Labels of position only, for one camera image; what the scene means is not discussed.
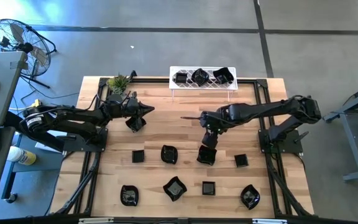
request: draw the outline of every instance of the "white dish rack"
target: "white dish rack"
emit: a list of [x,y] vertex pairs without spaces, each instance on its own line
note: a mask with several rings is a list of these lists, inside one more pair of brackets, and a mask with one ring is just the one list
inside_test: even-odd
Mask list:
[[[202,86],[198,86],[195,82],[191,83],[175,83],[173,78],[175,78],[176,73],[185,73],[187,74],[187,79],[191,80],[191,75],[197,69],[203,69],[208,75],[210,82],[205,83]],[[230,101],[234,91],[238,90],[237,85],[237,75],[236,68],[228,67],[230,73],[233,75],[234,80],[231,83],[219,84],[217,79],[214,77],[213,72],[221,69],[222,67],[181,67],[181,66],[171,66],[169,72],[169,89],[172,91],[172,99],[174,90],[226,90],[227,99]]]

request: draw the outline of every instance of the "concrete floor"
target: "concrete floor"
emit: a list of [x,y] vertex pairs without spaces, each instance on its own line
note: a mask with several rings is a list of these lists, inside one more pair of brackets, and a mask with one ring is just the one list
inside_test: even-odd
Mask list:
[[[266,29],[358,30],[356,0],[259,2]],[[1,18],[55,26],[257,28],[251,0],[0,1]],[[39,87],[49,96],[78,92],[84,75],[136,70],[138,75],[166,76],[171,65],[230,66],[240,77],[267,76],[258,34],[41,33],[58,48],[39,78],[52,87]],[[288,95],[312,95],[324,114],[358,90],[358,35],[267,35],[267,43],[274,75],[285,79]],[[20,81],[18,107],[29,92]],[[36,98],[75,105],[77,96],[51,100],[34,93],[25,105]],[[299,130],[310,132],[303,147],[315,213],[358,221],[358,181],[342,181],[343,174],[357,169],[340,122],[320,121]],[[56,176],[57,171],[20,174],[14,185],[20,199],[13,204],[0,200],[0,218],[43,215]]]

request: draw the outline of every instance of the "caster wheel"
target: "caster wheel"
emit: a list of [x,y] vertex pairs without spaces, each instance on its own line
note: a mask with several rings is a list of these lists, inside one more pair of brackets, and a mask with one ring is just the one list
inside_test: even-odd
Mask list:
[[16,201],[17,199],[17,194],[16,193],[13,193],[11,194],[11,196],[9,197],[9,199],[6,199],[6,202],[7,203],[13,203],[14,201]]

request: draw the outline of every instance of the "potted plant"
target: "potted plant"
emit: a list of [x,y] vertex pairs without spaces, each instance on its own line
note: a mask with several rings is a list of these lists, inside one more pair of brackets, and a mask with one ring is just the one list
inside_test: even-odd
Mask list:
[[124,75],[118,75],[114,78],[109,78],[106,82],[113,94],[123,94],[131,80]]

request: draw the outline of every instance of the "wooden table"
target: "wooden table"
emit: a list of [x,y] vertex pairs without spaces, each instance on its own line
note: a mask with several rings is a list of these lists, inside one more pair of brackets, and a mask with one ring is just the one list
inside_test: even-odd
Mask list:
[[[84,77],[78,108],[89,106],[97,92],[99,79]],[[267,81],[271,101],[287,98],[283,79],[268,78]],[[197,120],[180,117],[199,116],[200,111],[215,111],[228,104],[225,91],[177,91],[172,101],[168,83],[131,83],[128,90],[136,91],[138,99],[154,106],[155,111],[144,117],[147,125],[138,133],[132,133],[125,119],[115,119],[108,124],[108,145],[102,153],[99,167],[93,217],[274,217],[265,157],[260,152],[257,139],[257,130],[260,129],[257,119],[219,136],[214,166],[196,161],[205,129]],[[253,86],[239,84],[230,103],[256,104]],[[279,124],[287,117],[276,116],[275,121]],[[178,149],[176,165],[161,160],[160,151],[164,144]],[[139,149],[145,150],[145,162],[133,164],[132,151]],[[234,155],[243,153],[247,154],[249,166],[236,168]],[[61,208],[77,187],[83,157],[84,153],[76,152],[63,162],[51,212]],[[304,208],[313,213],[301,161],[292,154],[283,154],[282,157],[289,189]],[[172,202],[162,188],[174,176],[178,176],[188,189],[176,202]],[[216,196],[202,195],[202,181],[216,182]],[[239,197],[242,189],[249,184],[261,195],[258,206],[251,211]],[[122,185],[135,185],[139,189],[137,207],[121,204],[119,194]],[[278,192],[280,208],[284,211],[281,190]],[[82,209],[87,194],[88,189],[85,189]]]

